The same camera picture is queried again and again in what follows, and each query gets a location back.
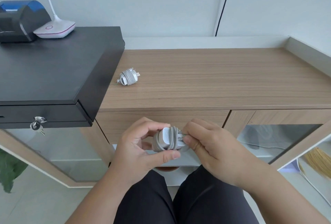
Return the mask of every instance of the white power adapter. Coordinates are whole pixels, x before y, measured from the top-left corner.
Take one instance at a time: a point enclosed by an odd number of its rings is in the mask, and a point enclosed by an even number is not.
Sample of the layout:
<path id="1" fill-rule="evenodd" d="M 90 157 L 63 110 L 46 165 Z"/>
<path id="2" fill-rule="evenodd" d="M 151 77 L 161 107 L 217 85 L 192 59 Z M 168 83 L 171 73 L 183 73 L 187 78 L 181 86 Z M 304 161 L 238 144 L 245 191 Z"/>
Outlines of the white power adapter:
<path id="1" fill-rule="evenodd" d="M 175 146 L 175 150 L 179 150 L 181 152 L 186 152 L 189 147 L 183 142 L 183 134 L 180 130 L 178 130 L 178 134 L 177 134 L 177 145 Z M 164 129 L 162 129 L 161 131 L 159 131 L 158 133 L 155 134 L 154 136 L 154 141 L 152 142 L 152 149 L 153 151 L 162 151 L 160 150 L 159 146 L 162 147 L 164 150 L 167 150 L 171 145 L 173 145 L 171 142 L 171 138 L 172 138 L 172 131 L 169 127 L 165 127 Z"/>
<path id="2" fill-rule="evenodd" d="M 122 85 L 132 85 L 138 81 L 139 72 L 136 72 L 133 68 L 122 71 L 119 75 L 119 79 L 116 83 L 121 83 Z"/>

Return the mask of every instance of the floor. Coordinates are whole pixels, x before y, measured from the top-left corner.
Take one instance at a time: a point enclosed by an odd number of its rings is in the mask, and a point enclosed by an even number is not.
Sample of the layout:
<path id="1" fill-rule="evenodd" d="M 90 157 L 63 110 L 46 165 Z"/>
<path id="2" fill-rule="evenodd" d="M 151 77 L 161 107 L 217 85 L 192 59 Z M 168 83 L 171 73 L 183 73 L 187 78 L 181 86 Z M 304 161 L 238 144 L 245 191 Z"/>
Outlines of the floor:
<path id="1" fill-rule="evenodd" d="M 178 187 L 169 187 L 172 197 Z M 0 189 L 1 224 L 64 224 L 89 188 L 69 189 L 28 167 L 15 182 L 11 194 Z M 260 223 L 265 223 L 249 194 L 245 197 Z"/>

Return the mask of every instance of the right hand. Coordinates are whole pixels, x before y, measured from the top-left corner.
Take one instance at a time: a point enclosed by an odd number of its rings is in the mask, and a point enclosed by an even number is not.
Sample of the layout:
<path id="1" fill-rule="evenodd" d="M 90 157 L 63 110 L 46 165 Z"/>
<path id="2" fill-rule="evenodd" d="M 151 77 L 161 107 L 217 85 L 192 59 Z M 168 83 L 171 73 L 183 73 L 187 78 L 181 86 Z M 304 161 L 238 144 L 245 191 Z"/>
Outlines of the right hand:
<path id="1" fill-rule="evenodd" d="M 255 157 L 231 133 L 213 122 L 192 119 L 182 132 L 184 142 L 213 176 L 246 191 L 269 165 Z"/>

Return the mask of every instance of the broom bristles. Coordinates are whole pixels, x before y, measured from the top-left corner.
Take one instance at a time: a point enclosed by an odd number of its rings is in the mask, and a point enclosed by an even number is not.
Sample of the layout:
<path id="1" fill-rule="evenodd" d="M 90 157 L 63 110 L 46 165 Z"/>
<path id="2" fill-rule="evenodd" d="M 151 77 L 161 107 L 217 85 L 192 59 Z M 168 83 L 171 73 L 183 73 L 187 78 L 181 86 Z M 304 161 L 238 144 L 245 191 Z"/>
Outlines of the broom bristles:
<path id="1" fill-rule="evenodd" d="M 320 175 L 331 179 L 331 157 L 316 147 L 304 154 L 306 162 Z"/>

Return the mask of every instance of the black pants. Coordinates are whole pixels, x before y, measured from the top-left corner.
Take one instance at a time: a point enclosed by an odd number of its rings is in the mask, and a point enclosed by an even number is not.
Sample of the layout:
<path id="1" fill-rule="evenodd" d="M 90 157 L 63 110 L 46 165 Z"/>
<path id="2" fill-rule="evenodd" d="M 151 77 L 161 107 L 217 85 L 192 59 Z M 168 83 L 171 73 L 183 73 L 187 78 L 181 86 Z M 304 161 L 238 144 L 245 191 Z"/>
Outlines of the black pants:
<path id="1" fill-rule="evenodd" d="M 203 166 L 181 184 L 172 202 L 164 177 L 150 171 L 125 194 L 114 224 L 258 224 L 242 189 L 226 184 Z"/>

